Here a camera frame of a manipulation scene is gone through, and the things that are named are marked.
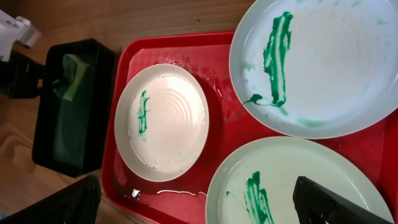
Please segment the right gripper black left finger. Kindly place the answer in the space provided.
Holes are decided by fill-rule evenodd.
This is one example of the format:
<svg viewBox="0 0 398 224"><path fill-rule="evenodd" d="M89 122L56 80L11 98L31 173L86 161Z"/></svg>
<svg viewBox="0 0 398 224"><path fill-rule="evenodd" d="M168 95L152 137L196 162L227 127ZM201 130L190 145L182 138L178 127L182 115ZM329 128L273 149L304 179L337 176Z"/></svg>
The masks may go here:
<svg viewBox="0 0 398 224"><path fill-rule="evenodd" d="M94 224L101 198L99 179L88 175L19 212L1 218L1 223Z"/></svg>

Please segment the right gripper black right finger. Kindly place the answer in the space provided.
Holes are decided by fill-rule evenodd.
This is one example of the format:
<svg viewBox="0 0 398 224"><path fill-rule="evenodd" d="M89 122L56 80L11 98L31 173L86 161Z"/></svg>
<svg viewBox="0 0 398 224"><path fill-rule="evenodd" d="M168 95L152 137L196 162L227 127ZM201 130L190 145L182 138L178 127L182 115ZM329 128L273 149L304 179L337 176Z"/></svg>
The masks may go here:
<svg viewBox="0 0 398 224"><path fill-rule="evenodd" d="M305 176L297 178L293 201L300 224L392 224Z"/></svg>

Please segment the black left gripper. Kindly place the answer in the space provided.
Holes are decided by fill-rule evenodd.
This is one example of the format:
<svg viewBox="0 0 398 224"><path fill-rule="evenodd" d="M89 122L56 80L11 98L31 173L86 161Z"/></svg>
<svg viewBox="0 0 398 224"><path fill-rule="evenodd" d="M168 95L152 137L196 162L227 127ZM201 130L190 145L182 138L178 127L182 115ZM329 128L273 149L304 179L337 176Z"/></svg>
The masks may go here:
<svg viewBox="0 0 398 224"><path fill-rule="evenodd" d="M11 99L35 98L41 94L38 82L44 74L43 65L11 50L9 61L1 61L1 93Z"/></svg>

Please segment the green yellow sponge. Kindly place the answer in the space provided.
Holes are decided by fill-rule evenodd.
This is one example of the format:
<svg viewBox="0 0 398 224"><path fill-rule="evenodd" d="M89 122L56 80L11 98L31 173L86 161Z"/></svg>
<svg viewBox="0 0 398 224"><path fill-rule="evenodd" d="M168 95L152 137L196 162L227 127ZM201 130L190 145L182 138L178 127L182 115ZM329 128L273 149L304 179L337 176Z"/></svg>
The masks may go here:
<svg viewBox="0 0 398 224"><path fill-rule="evenodd" d="M88 69L88 64L77 55L65 54L62 77L53 81L53 92L61 99L72 101Z"/></svg>

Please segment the pale green plate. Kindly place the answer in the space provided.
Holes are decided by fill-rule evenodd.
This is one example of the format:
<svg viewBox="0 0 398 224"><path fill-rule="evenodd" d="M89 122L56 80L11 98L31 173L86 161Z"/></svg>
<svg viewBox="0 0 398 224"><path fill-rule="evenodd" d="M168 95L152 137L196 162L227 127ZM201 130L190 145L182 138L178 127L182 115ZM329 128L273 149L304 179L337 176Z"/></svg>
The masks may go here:
<svg viewBox="0 0 398 224"><path fill-rule="evenodd" d="M305 176L388 221L393 216L373 183L349 160L313 141L269 137L232 152L215 172L207 223L298 223L293 192Z"/></svg>

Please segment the white ridged plate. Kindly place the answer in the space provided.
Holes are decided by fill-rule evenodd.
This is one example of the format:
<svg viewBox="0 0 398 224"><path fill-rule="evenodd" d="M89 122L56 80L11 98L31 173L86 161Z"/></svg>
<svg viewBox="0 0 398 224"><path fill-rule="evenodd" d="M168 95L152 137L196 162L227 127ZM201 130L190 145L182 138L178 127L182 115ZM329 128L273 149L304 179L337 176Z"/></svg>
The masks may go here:
<svg viewBox="0 0 398 224"><path fill-rule="evenodd" d="M209 126L200 84L185 69L163 63L143 69L126 85L116 107L114 137L133 173L166 182L196 163Z"/></svg>

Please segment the pale blue plate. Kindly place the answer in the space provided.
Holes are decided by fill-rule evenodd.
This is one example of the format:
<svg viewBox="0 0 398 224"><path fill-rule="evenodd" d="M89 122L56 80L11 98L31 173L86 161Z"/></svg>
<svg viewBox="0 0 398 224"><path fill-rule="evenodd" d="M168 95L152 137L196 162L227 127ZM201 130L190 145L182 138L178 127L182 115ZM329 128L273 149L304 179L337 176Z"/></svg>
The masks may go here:
<svg viewBox="0 0 398 224"><path fill-rule="evenodd" d="M288 136L355 133L397 109L397 1L255 1L229 53L248 113Z"/></svg>

